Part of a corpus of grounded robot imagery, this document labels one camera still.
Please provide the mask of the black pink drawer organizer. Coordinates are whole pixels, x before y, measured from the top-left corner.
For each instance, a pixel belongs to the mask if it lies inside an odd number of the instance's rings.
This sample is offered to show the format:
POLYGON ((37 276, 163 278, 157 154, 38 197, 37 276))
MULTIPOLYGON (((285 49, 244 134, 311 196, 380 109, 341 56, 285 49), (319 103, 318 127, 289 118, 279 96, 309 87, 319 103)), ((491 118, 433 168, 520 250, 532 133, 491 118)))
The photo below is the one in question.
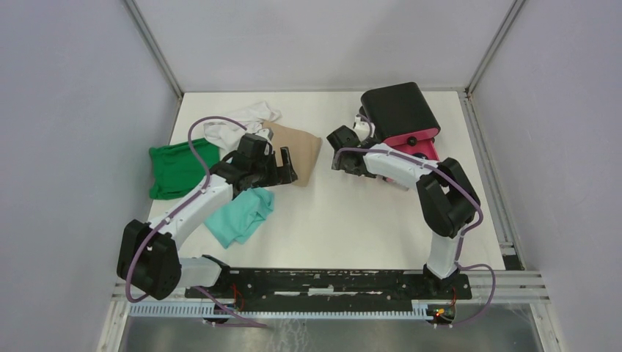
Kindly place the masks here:
POLYGON ((415 188, 427 168, 438 164, 434 139, 441 127, 414 82, 371 89, 361 96, 363 115, 375 126, 379 143, 363 156, 367 170, 400 186, 415 188), (415 158, 424 153, 430 160, 415 158))

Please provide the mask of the blue round jar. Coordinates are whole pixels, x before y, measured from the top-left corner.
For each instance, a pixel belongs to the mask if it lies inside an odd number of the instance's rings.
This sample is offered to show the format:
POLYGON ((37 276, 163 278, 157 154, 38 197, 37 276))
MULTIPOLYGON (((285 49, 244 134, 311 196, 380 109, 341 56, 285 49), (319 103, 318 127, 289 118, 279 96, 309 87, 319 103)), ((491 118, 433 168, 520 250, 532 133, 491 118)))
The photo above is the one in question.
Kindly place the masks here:
POLYGON ((427 161, 430 160, 430 158, 424 153, 414 153, 413 156, 415 158, 420 158, 420 159, 427 160, 427 161))

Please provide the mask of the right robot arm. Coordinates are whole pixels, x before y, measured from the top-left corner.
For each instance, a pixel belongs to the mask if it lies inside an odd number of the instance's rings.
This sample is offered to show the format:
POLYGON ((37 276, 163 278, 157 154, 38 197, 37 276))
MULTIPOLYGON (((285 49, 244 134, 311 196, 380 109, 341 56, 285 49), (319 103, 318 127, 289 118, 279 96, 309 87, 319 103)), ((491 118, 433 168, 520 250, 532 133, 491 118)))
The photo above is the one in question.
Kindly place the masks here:
POLYGON ((460 163, 454 158, 428 160, 367 138, 344 125, 327 140, 334 149, 332 168, 350 175, 384 177, 414 189, 425 223, 431 229, 431 250, 423 267, 425 293, 442 299, 453 290, 453 280, 464 236, 483 221, 481 201, 460 163))

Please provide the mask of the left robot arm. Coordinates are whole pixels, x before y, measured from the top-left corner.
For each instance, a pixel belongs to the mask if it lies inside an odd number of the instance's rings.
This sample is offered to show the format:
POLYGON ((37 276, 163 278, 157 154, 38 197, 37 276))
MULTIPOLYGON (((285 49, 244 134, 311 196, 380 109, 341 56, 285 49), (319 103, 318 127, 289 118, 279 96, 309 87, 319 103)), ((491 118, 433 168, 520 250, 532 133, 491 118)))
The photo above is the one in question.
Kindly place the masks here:
POLYGON ((168 211, 150 221, 133 220, 122 234, 116 274, 125 288, 135 287, 156 300, 179 287, 203 287, 214 298, 229 293, 223 263, 204 255, 182 258, 179 249, 204 220, 250 188, 291 184, 298 179, 288 147, 276 156, 271 140, 246 133, 236 150, 168 211))

